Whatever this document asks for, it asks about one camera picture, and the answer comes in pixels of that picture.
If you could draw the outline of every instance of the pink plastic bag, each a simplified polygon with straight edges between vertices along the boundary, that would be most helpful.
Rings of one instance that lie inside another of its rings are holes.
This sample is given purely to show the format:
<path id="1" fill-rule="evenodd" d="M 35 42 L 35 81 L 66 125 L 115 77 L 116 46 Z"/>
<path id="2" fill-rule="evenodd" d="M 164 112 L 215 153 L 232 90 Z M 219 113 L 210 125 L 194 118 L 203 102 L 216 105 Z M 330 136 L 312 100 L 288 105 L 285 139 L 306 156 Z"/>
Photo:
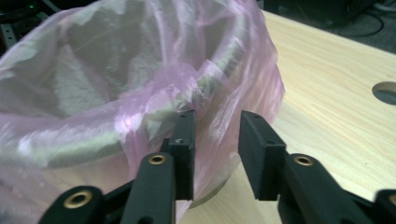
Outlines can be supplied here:
<path id="1" fill-rule="evenodd" d="M 256 1 L 102 0 L 60 12 L 0 61 L 0 221 L 36 223 L 62 192 L 136 175 L 197 111 L 195 199 L 236 165 L 239 117 L 283 96 Z M 191 202 L 178 202 L 178 218 Z"/>

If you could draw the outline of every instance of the screw hole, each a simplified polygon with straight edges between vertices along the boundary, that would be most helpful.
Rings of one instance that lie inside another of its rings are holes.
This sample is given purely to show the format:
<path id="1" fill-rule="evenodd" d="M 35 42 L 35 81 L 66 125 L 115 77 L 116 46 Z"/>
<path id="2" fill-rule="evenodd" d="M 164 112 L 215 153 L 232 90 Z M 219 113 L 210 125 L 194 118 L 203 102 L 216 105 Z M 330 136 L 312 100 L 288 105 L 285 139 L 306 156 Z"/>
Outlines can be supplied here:
<path id="1" fill-rule="evenodd" d="M 163 155 L 155 155 L 148 159 L 148 162 L 154 165 L 163 164 L 165 161 L 166 158 Z"/>
<path id="2" fill-rule="evenodd" d="M 311 166 L 314 164 L 314 162 L 311 159 L 304 156 L 294 157 L 294 161 L 303 166 Z"/>
<path id="3" fill-rule="evenodd" d="M 152 224 L 154 223 L 154 220 L 152 220 L 151 217 L 141 217 L 137 224 Z"/>
<path id="4" fill-rule="evenodd" d="M 183 144 L 183 143 L 184 143 L 184 140 L 181 139 L 181 138 L 179 138 L 179 139 L 175 140 L 175 142 L 178 143 L 178 144 Z"/>
<path id="5" fill-rule="evenodd" d="M 72 194 L 64 201 L 64 207 L 69 209 L 80 208 L 92 199 L 92 193 L 87 190 Z"/>

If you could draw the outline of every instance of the translucent plastic bag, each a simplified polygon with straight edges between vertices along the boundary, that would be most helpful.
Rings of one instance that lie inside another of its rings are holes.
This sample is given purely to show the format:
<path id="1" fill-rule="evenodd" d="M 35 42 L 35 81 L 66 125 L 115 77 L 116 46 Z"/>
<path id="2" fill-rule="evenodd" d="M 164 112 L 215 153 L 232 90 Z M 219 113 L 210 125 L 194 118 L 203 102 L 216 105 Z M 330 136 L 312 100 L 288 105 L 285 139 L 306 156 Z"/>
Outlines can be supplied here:
<path id="1" fill-rule="evenodd" d="M 102 0 L 60 12 L 0 61 L 0 221 L 36 223 L 62 192 L 134 178 L 197 111 L 195 198 L 239 162 L 242 109 L 283 96 L 256 1 Z M 178 202 L 178 218 L 191 202 Z"/>

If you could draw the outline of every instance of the light wood tabletop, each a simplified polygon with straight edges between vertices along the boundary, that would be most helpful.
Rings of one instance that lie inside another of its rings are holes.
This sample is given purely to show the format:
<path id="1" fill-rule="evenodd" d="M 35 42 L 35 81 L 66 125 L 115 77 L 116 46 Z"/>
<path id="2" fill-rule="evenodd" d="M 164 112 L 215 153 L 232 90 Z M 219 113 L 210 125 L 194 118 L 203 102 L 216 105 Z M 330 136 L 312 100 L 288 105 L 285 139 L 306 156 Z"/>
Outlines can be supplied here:
<path id="1" fill-rule="evenodd" d="M 377 83 L 396 82 L 396 55 L 264 14 L 286 89 L 272 126 L 288 152 L 316 158 L 344 189 L 368 200 L 379 189 L 396 189 L 396 105 L 372 93 Z M 216 196 L 190 209 L 181 223 L 280 220 L 276 203 L 254 200 L 240 165 Z"/>

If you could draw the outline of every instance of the table hole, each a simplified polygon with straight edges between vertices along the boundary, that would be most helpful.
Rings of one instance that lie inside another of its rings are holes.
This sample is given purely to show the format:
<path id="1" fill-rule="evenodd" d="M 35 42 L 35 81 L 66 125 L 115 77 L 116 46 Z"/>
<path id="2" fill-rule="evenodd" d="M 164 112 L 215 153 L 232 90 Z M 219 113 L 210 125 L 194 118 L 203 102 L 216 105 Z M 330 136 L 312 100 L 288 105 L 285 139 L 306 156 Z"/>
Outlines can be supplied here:
<path id="1" fill-rule="evenodd" d="M 373 95 L 386 104 L 396 105 L 396 82 L 380 82 L 374 85 Z"/>

